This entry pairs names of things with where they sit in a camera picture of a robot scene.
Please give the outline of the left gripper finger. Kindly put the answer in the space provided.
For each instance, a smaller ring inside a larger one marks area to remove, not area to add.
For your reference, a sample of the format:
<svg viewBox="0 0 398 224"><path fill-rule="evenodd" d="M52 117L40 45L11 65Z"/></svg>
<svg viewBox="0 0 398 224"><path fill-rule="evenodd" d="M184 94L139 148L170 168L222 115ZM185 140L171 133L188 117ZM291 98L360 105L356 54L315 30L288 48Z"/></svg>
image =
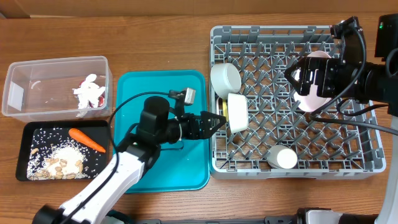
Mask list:
<svg viewBox="0 0 398 224"><path fill-rule="evenodd" d="M203 137L205 139L209 139L217 132L217 130L226 124L226 118L209 118L204 120L203 124Z"/></svg>
<svg viewBox="0 0 398 224"><path fill-rule="evenodd" d="M201 119L210 123L225 123L226 118L219 114L210 113L209 111L201 112Z"/></svg>

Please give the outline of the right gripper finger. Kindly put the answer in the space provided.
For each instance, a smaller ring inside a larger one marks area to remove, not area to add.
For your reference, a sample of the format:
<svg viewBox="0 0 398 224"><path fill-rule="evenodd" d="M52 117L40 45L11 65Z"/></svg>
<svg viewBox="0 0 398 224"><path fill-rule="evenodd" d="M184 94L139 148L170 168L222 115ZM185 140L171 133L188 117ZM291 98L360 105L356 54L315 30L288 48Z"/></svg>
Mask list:
<svg viewBox="0 0 398 224"><path fill-rule="evenodd" d="M299 95L307 94L307 87L304 85L299 73L285 73L284 77Z"/></svg>
<svg viewBox="0 0 398 224"><path fill-rule="evenodd" d="M298 75L299 77L305 77L307 75L306 65L307 58L303 57L297 62L293 63L289 68L286 68L284 76L295 77L296 75Z"/></svg>

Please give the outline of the yellow plastic spoon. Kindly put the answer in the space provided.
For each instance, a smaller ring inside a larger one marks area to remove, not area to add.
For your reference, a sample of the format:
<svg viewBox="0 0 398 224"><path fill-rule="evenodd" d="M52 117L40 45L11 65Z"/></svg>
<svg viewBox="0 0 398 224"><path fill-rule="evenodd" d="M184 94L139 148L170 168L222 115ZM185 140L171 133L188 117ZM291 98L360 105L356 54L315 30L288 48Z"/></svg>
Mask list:
<svg viewBox="0 0 398 224"><path fill-rule="evenodd" d="M228 105L226 100L222 100L222 111L223 111L223 116L226 118L226 121L229 121Z"/></svg>

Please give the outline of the white plastic fork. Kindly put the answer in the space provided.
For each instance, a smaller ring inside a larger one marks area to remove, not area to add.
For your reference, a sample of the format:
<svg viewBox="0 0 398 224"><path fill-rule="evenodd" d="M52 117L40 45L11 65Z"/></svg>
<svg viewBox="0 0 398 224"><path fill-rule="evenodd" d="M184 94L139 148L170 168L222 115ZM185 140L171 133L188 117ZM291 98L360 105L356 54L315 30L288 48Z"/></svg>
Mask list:
<svg viewBox="0 0 398 224"><path fill-rule="evenodd" d="M220 115L220 102L222 104L222 99L220 97L218 97L216 99L216 114Z"/></svg>

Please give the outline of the white bowl with peanuts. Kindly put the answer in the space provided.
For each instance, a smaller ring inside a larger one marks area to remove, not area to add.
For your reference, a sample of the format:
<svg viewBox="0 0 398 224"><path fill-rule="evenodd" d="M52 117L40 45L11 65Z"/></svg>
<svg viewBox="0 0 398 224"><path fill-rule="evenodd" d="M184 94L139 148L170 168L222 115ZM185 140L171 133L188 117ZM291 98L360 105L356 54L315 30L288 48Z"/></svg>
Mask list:
<svg viewBox="0 0 398 224"><path fill-rule="evenodd" d="M227 99L229 128L232 134L248 128L248 101L244 95L229 93Z"/></svg>

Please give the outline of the pink round plate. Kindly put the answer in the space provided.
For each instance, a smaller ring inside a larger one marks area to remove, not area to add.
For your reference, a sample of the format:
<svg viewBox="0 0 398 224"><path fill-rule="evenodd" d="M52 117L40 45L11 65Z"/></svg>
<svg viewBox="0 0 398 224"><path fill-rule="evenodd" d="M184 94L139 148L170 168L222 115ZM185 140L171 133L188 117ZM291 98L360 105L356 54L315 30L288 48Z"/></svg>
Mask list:
<svg viewBox="0 0 398 224"><path fill-rule="evenodd" d="M331 58L326 52L320 50L310 53L308 57ZM299 73L300 69L294 71L294 78L297 81L299 80ZM311 113L331 100L331 98L317 96L317 88L317 85L312 84L310 93L307 96L299 95L297 92L293 94L294 100L299 102L298 108L300 110Z"/></svg>

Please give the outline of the grey bowl with food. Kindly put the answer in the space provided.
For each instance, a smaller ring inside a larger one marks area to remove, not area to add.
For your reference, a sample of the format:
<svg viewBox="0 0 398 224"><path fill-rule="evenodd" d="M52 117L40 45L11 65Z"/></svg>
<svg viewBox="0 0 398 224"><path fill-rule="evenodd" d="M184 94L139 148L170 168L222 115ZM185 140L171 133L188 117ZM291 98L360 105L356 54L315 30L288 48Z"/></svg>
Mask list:
<svg viewBox="0 0 398 224"><path fill-rule="evenodd" d="M229 93L237 93L241 88L241 77L232 63L215 64L210 72L211 85L215 93L226 100Z"/></svg>

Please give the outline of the white plastic cup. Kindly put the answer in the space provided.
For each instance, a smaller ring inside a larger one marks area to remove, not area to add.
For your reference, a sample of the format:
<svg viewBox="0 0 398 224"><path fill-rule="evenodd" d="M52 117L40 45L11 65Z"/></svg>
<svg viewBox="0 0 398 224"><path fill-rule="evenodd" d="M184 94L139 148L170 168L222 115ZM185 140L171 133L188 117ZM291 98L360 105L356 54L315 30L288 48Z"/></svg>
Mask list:
<svg viewBox="0 0 398 224"><path fill-rule="evenodd" d="M294 150L283 145L275 145L269 149L268 164L276 169L293 169L298 161Z"/></svg>

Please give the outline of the white napkin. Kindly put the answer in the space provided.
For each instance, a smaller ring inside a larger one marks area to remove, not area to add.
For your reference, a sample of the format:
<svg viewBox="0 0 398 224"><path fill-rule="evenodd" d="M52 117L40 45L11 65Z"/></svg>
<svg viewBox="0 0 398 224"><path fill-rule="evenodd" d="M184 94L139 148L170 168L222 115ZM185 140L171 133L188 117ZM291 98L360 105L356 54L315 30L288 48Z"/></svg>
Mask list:
<svg viewBox="0 0 398 224"><path fill-rule="evenodd" d="M78 99L78 109L81 110L76 115L77 118L83 118L87 114L83 109L99 108L104 105L106 87L97 85L96 79L96 74L89 74L78 88L73 89L73 94Z"/></svg>

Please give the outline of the orange carrot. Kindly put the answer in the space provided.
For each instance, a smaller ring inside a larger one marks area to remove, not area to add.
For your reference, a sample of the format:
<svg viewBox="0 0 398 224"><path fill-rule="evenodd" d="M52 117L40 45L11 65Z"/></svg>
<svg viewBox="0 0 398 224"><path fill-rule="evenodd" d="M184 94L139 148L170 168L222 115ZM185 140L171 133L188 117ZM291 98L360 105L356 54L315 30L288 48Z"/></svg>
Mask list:
<svg viewBox="0 0 398 224"><path fill-rule="evenodd" d="M85 133L83 133L79 129L71 128L71 129L69 129L68 133L72 139L78 141L79 143L82 143L82 144L94 149L95 151L98 151L101 153L106 152L106 149L104 147L102 147L97 142L95 142L94 140L89 138Z"/></svg>

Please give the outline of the red snack wrapper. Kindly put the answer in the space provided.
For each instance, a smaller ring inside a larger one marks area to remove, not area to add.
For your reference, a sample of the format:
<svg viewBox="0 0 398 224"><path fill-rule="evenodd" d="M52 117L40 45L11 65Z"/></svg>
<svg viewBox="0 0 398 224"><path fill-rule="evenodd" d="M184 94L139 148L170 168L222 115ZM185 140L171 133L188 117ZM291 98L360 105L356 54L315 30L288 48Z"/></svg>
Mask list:
<svg viewBox="0 0 398 224"><path fill-rule="evenodd" d="M104 104L105 87L98 86L93 82L81 82L76 89L78 97L78 108L97 108Z"/></svg>

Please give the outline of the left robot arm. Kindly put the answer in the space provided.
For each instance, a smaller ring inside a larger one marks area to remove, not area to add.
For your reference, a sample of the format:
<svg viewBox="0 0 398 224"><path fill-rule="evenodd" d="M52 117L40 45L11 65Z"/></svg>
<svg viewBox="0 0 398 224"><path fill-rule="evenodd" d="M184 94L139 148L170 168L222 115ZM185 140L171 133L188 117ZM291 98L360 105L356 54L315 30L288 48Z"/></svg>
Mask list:
<svg viewBox="0 0 398 224"><path fill-rule="evenodd" d="M169 118L169 101L151 93L137 125L131 126L121 142L114 146L109 164L78 195L58 209L43 206L33 223L124 223L111 210L121 196L138 183L158 160L161 145L183 139L211 138L226 124L222 115L202 111L200 115L182 113L184 100L177 97L175 117Z"/></svg>

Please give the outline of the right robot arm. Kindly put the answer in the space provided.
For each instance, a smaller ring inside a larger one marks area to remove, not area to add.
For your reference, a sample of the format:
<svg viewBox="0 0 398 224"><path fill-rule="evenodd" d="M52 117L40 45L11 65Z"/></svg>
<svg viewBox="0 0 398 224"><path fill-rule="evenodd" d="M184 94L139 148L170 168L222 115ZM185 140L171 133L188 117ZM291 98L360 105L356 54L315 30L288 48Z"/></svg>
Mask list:
<svg viewBox="0 0 398 224"><path fill-rule="evenodd" d="M384 203L379 214L355 215L325 208L300 208L295 217L296 222L397 223L397 14L381 16L378 21L375 56L382 59L382 65L367 61L364 34L356 16L331 25L330 34L340 41L339 58L303 57L285 70L284 77L301 96L311 96L311 86L315 85L315 95L330 99L330 102L319 106L310 114L311 120L347 124L391 134L391 168ZM392 116L391 127L319 117L319 114L337 99L342 102L356 100L362 104L368 101L377 102L376 106L356 112L356 116L376 107L386 106L388 114Z"/></svg>

